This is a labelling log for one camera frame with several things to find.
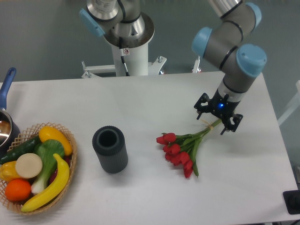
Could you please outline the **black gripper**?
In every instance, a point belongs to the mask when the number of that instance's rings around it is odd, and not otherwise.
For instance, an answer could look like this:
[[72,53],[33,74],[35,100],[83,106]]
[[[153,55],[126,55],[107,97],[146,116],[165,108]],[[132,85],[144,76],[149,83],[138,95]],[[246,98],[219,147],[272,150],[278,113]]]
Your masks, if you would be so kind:
[[218,90],[216,90],[212,99],[209,98],[207,93],[203,93],[194,105],[198,113],[196,119],[198,120],[203,113],[212,113],[220,118],[224,125],[221,135],[228,131],[235,132],[243,119],[243,115],[234,113],[240,101],[230,101],[229,97],[229,94],[222,96]]

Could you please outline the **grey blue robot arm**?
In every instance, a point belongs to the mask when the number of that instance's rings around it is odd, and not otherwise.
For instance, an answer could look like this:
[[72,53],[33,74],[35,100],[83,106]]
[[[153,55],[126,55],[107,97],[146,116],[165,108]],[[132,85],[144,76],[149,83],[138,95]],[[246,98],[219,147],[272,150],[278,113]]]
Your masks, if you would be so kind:
[[[259,25],[262,14],[257,5],[241,0],[212,0],[210,5],[222,24],[215,30],[200,29],[192,50],[222,71],[224,78],[213,97],[201,95],[195,109],[199,115],[213,114],[221,119],[224,131],[235,132],[243,118],[235,109],[267,61],[262,48],[242,43]],[[90,33],[110,44],[117,76],[151,73],[148,44],[155,29],[138,0],[89,0],[79,16]]]

